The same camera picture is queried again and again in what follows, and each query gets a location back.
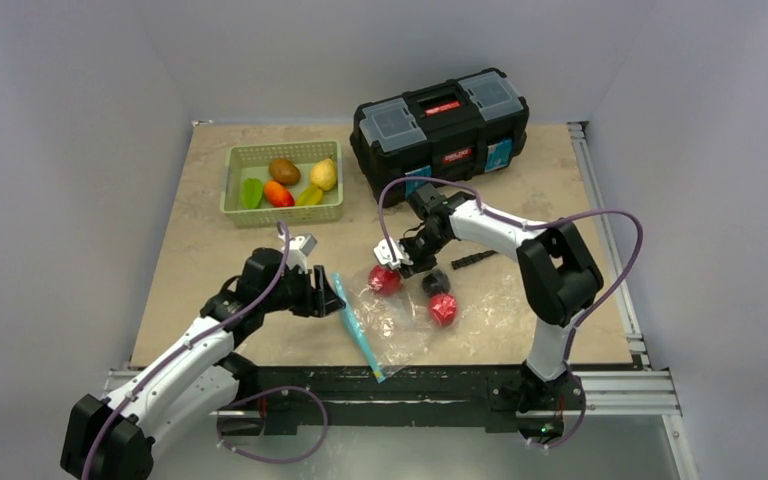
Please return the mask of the clear zip top bag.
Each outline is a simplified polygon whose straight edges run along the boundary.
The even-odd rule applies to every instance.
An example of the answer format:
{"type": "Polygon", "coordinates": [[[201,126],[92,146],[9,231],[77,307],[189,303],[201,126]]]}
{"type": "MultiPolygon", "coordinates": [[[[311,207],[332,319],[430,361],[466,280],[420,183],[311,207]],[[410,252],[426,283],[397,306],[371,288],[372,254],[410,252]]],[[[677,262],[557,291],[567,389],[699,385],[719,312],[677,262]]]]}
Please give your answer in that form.
{"type": "Polygon", "coordinates": [[[421,287],[428,273],[401,280],[399,292],[383,297],[367,286],[370,270],[334,274],[332,283],[346,304],[341,320],[378,382],[413,366],[517,364],[528,355],[535,319],[512,276],[435,269],[448,275],[458,302],[455,321],[440,328],[421,287]]]}

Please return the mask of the yellow fake bell pepper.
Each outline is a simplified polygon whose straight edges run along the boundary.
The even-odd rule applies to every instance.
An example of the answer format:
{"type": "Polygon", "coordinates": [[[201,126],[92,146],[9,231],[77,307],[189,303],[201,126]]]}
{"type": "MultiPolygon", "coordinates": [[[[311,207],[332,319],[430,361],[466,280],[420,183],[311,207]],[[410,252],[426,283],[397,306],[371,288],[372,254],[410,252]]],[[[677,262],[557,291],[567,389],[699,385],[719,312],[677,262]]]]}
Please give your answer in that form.
{"type": "Polygon", "coordinates": [[[316,185],[308,186],[295,199],[298,207],[315,206],[322,203],[325,192],[316,185]]]}

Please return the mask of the yellow fake pear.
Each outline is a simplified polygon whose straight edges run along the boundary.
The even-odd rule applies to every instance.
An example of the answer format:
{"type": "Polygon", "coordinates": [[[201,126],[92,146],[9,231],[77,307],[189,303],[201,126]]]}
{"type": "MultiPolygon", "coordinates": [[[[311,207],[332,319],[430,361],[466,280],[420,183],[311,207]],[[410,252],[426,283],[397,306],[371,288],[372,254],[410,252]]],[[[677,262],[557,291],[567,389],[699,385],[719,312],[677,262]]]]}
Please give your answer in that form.
{"type": "Polygon", "coordinates": [[[309,174],[311,184],[325,192],[337,185],[338,177],[337,163],[331,157],[317,162],[309,174]]]}

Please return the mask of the brown orange fake fruit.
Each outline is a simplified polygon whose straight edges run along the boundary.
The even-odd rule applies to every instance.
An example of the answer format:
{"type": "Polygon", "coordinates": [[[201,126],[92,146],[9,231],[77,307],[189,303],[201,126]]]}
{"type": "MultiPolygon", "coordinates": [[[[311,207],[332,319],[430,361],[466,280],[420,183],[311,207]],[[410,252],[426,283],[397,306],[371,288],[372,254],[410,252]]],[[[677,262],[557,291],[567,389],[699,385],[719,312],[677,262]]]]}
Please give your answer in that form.
{"type": "Polygon", "coordinates": [[[273,159],[268,166],[268,172],[273,180],[284,186],[294,186],[301,178],[298,167],[284,157],[273,159]]]}

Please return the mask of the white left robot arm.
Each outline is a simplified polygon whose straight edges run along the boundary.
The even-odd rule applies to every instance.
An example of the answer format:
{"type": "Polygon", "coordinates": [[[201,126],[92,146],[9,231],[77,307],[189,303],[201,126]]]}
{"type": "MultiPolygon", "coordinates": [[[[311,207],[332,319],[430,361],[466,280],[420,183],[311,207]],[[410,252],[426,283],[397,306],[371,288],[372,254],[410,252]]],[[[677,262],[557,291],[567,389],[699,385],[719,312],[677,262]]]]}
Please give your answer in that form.
{"type": "Polygon", "coordinates": [[[146,479],[163,448],[210,412],[265,413],[267,396],[298,389],[262,389],[257,366],[235,348],[269,313],[322,318],[345,306],[305,254],[254,250],[161,357],[103,398],[87,394],[72,407],[61,468],[77,479],[146,479]]]}

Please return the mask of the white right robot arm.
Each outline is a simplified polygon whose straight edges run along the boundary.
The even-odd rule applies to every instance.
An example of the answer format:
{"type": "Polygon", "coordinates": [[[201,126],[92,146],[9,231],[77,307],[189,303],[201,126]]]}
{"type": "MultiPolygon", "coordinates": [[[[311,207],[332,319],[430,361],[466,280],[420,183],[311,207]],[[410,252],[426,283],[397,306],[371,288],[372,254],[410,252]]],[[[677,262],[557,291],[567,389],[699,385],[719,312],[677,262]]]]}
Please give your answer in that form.
{"type": "Polygon", "coordinates": [[[533,406],[548,405],[559,396],[559,379],[568,372],[573,323],[595,304],[604,286],[576,226],[529,222],[485,207],[472,194],[446,197],[430,184],[414,190],[407,203],[420,228],[394,245],[383,240],[380,264],[410,278],[436,267],[437,254],[452,241],[476,243],[516,262],[537,318],[521,392],[533,406]]]}

